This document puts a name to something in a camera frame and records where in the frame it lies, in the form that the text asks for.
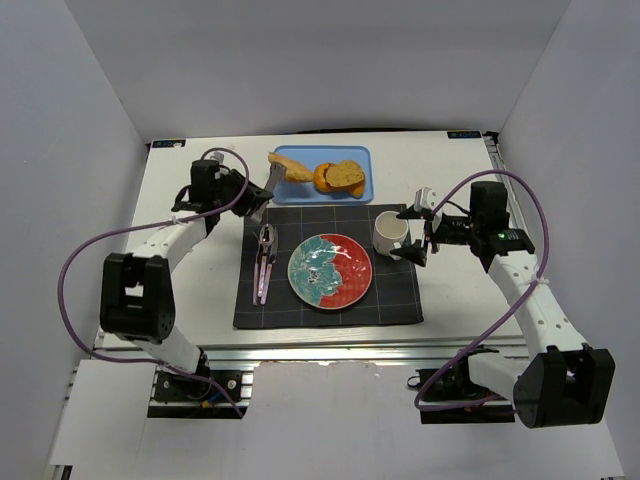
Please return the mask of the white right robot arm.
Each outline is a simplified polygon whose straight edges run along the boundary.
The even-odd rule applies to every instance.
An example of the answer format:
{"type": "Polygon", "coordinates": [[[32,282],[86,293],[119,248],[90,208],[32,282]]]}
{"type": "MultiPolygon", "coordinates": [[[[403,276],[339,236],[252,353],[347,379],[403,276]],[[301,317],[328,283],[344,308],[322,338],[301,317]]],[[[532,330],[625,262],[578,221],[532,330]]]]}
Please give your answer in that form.
{"type": "Polygon", "coordinates": [[[508,191],[499,181],[471,185],[468,209],[459,216],[437,212],[440,197],[429,188],[400,213],[424,222],[422,239],[393,255],[423,266],[442,244],[470,248],[498,286],[517,321],[528,363],[503,356],[475,340],[435,372],[425,372],[415,404],[423,413],[473,411],[487,401],[512,406],[528,428],[597,424],[615,371],[606,349],[596,349],[575,329],[543,277],[527,233],[510,224],[508,191]]]}

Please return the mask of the light golden bread loaf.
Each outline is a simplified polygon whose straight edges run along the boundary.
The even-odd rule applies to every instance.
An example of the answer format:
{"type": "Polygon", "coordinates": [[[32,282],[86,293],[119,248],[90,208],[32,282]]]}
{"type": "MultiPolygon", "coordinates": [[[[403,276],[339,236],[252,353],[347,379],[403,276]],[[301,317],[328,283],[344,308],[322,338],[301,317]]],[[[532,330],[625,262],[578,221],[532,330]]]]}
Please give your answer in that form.
{"type": "Polygon", "coordinates": [[[268,154],[271,164],[284,168],[284,180],[290,183],[309,183],[314,179],[314,173],[302,163],[276,152],[268,154]]]}

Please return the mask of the metal serving tongs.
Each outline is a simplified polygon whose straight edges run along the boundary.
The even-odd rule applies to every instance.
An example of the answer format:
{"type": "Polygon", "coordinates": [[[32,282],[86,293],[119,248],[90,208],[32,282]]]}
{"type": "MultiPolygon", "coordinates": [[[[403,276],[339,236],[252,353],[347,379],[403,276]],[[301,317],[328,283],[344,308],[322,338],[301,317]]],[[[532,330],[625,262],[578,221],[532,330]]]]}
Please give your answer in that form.
{"type": "Polygon", "coordinates": [[[270,165],[269,177],[263,188],[271,191],[272,193],[275,190],[277,184],[284,179],[286,175],[286,168],[279,163],[272,163],[270,165]]]}

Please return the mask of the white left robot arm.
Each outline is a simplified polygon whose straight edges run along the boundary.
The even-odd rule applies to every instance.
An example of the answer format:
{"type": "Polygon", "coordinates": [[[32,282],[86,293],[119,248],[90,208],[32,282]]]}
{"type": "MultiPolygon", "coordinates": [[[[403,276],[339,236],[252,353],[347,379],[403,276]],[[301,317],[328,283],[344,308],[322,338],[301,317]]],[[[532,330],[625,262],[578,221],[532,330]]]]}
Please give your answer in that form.
{"type": "Polygon", "coordinates": [[[238,217],[259,219],[284,175],[284,167],[272,166],[260,188],[218,160],[194,161],[190,184],[176,195],[169,223],[133,251],[105,259],[101,329],[135,344],[165,368],[205,376],[204,351],[175,325],[172,271],[209,236],[224,207],[238,217]]]}

